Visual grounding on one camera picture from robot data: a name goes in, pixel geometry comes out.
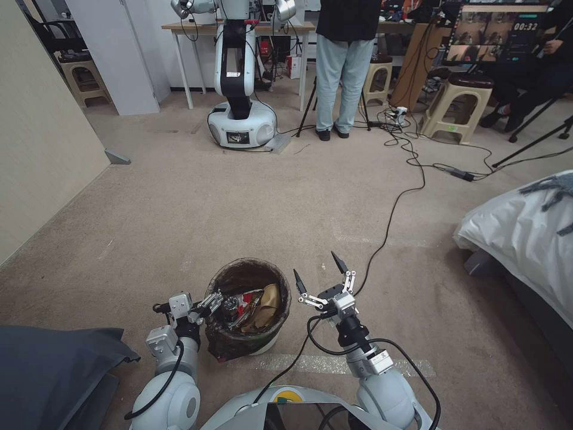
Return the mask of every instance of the bed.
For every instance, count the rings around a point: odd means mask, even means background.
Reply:
[[[573,170],[497,196],[454,233],[473,276],[505,276],[573,379]]]

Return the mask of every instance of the person's leg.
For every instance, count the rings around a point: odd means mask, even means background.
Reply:
[[[354,41],[348,47],[346,61],[342,71],[342,99],[340,113],[336,120],[336,128],[342,134],[347,134],[354,125],[354,116],[358,108],[364,79],[368,74],[374,39],[370,41]]]
[[[347,42],[335,42],[317,35],[316,42],[316,90],[318,106],[316,111],[317,131],[332,128],[332,108],[340,73],[348,50]]]
[[[494,80],[495,85],[492,95],[498,102],[494,111],[484,116],[479,123],[482,127],[489,128],[501,118],[507,116],[501,110],[519,97],[517,89],[520,85],[523,85],[524,79],[528,79],[527,75],[524,75],[524,70],[527,71],[528,67],[516,64],[487,64],[482,66],[482,70]]]
[[[535,84],[519,96],[515,103],[512,103],[510,119],[523,122],[524,117],[529,115],[536,106],[561,96],[571,85],[573,85],[573,73],[571,73],[570,64],[544,66]]]

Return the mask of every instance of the tripod leg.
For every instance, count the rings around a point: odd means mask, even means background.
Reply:
[[[515,157],[516,155],[521,154],[523,151],[531,148],[532,146],[537,145],[539,142],[541,142],[542,140],[545,140],[546,138],[548,138],[549,136],[554,135],[555,133],[557,133],[558,131],[566,128],[569,124],[566,122],[562,125],[560,125],[559,127],[555,128],[554,130],[550,131],[547,134],[544,134],[543,136],[541,136],[539,139],[535,139],[533,142],[531,142],[528,145],[525,145],[522,149],[517,150],[516,152],[514,152],[511,155],[508,155],[507,157],[505,157],[503,160],[498,161],[497,163],[492,164],[492,167],[498,167],[500,164],[505,163],[507,160],[512,159],[513,157]]]
[[[529,124],[531,124],[533,121],[535,121],[535,119],[536,119],[538,116],[540,116],[543,112],[545,112],[545,110],[546,110],[549,106],[551,106],[553,103],[555,103],[557,100],[559,100],[558,97],[555,98],[555,99],[549,100],[549,102],[547,102],[547,103],[545,104],[545,106],[543,106],[540,110],[538,110],[536,113],[534,113],[533,116],[532,116],[530,119],[528,119],[528,120],[525,121],[522,125],[520,125],[519,128],[512,133],[512,135],[509,137],[508,140],[509,140],[511,143],[517,142],[517,135],[518,135],[519,133],[521,133],[521,131],[522,131],[525,127],[527,127]]]
[[[372,130],[370,128],[370,120],[368,119],[368,108],[366,107],[366,98],[364,97],[364,91],[360,93],[362,98],[362,106],[364,106],[364,116],[366,117],[366,126],[368,127],[368,131]]]
[[[316,78],[315,78],[315,85],[312,87],[312,92],[310,93],[309,102],[306,105],[306,110],[304,111],[303,119],[300,121],[300,126],[298,127],[297,137],[300,137],[300,133],[303,130],[304,122],[306,121],[306,115],[309,113],[310,104],[312,103],[312,98],[315,96],[316,92]]]

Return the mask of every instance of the white bedsheet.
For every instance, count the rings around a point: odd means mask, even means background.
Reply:
[[[454,240],[460,248],[479,247],[495,257],[573,328],[573,233],[557,234],[573,222],[573,198],[565,196],[542,212],[555,191],[522,195],[519,189],[466,214]]]

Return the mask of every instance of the cardboard box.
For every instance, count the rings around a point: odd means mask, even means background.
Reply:
[[[286,72],[288,77],[291,79],[300,78],[300,66],[302,62],[300,56],[288,56],[286,60]]]

